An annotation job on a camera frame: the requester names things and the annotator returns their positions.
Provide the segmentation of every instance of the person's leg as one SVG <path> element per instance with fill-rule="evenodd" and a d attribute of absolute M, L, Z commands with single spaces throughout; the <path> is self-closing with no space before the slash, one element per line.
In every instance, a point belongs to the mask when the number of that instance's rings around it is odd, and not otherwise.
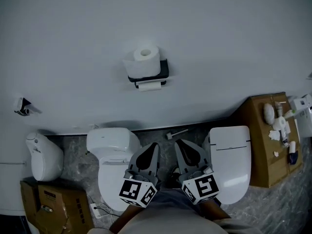
<path fill-rule="evenodd" d="M 156 193 L 151 203 L 151 207 L 174 207 L 180 209 L 194 210 L 200 214 L 200 209 L 197 205 L 193 205 L 181 189 L 165 189 Z"/>
<path fill-rule="evenodd" d="M 176 166 L 172 169 L 170 177 L 166 181 L 166 188 L 174 189 L 181 188 L 181 184 L 178 181 L 179 176 L 181 175 L 180 169 Z"/>

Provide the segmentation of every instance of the toiletry item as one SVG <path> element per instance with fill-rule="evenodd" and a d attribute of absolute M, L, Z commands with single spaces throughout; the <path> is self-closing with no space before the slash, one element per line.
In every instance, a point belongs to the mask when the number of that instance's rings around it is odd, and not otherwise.
<path fill-rule="evenodd" d="M 138 84 L 138 90 L 140 92 L 146 92 L 151 90 L 160 90 L 161 82 L 160 81 L 152 81 Z"/>
<path fill-rule="evenodd" d="M 274 123 L 274 108 L 271 104 L 265 103 L 263 107 L 264 120 L 267 124 L 273 125 Z"/>
<path fill-rule="evenodd" d="M 122 61 L 131 78 L 153 77 L 160 73 L 160 54 L 155 45 L 138 47 Z"/>
<path fill-rule="evenodd" d="M 275 102 L 275 108 L 276 108 L 276 111 L 277 111 L 277 116 L 278 117 L 281 117 L 283 116 L 283 107 L 282 107 L 282 104 L 281 102 Z"/>
<path fill-rule="evenodd" d="M 286 127 L 286 120 L 284 117 L 279 117 L 274 120 L 273 123 L 273 129 L 276 131 L 281 131 L 281 129 L 284 129 Z"/>
<path fill-rule="evenodd" d="M 292 141 L 289 145 L 288 162 L 294 165 L 298 160 L 298 151 L 296 151 L 296 142 Z"/>
<path fill-rule="evenodd" d="M 271 138 L 271 140 L 280 140 L 280 132 L 279 131 L 270 131 L 269 133 L 269 137 Z"/>
<path fill-rule="evenodd" d="M 288 118 L 294 116 L 295 112 L 296 112 L 296 110 L 294 110 L 294 109 L 289 110 L 286 114 L 284 114 L 284 118 L 288 119 Z"/>
<path fill-rule="evenodd" d="M 286 133 L 286 127 L 281 129 L 282 143 L 284 147 L 289 147 L 288 135 Z"/>

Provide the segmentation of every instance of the white wall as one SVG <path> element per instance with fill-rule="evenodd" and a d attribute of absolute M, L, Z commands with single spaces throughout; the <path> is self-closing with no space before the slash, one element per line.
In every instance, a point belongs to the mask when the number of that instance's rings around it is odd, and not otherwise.
<path fill-rule="evenodd" d="M 247 96 L 312 91 L 312 0 L 0 0 L 3 113 L 22 94 L 57 133 L 228 116 Z M 140 93 L 122 58 L 161 48 L 168 86 Z"/>
<path fill-rule="evenodd" d="M 25 215 L 20 180 L 32 176 L 30 152 L 25 138 L 32 127 L 0 116 L 0 215 Z"/>

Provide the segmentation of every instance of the toilet paper holder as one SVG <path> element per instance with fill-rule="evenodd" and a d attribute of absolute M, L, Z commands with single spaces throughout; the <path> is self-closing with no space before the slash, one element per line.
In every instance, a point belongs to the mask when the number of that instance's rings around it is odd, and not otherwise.
<path fill-rule="evenodd" d="M 169 67 L 167 59 L 160 61 L 160 73 L 156 76 L 151 77 L 143 77 L 143 78 L 131 78 L 128 76 L 130 82 L 134 82 L 135 87 L 138 88 L 137 82 L 139 81 L 147 81 L 147 80 L 159 80 L 159 79 L 166 79 L 169 77 Z M 165 85 L 167 81 L 162 81 L 161 85 Z"/>

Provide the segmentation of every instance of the toilet paper roll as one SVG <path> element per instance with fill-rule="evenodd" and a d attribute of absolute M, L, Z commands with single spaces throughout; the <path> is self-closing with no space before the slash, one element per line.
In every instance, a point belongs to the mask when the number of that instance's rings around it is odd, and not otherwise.
<path fill-rule="evenodd" d="M 296 152 L 296 142 L 292 141 L 289 145 L 289 153 L 294 154 Z"/>
<path fill-rule="evenodd" d="M 160 73 L 159 49 L 154 45 L 145 45 L 130 53 L 123 64 L 131 78 L 156 76 Z"/>
<path fill-rule="evenodd" d="M 159 56 L 159 49 L 155 45 L 141 46 L 135 50 L 133 56 L 137 61 L 150 60 Z"/>
<path fill-rule="evenodd" d="M 273 129 L 276 131 L 280 131 L 286 127 L 286 120 L 284 117 L 278 117 L 274 120 Z"/>
<path fill-rule="evenodd" d="M 160 90 L 161 89 L 161 82 L 154 81 L 154 82 L 146 82 L 138 84 L 138 90 L 140 92 L 146 92 L 151 90 Z"/>

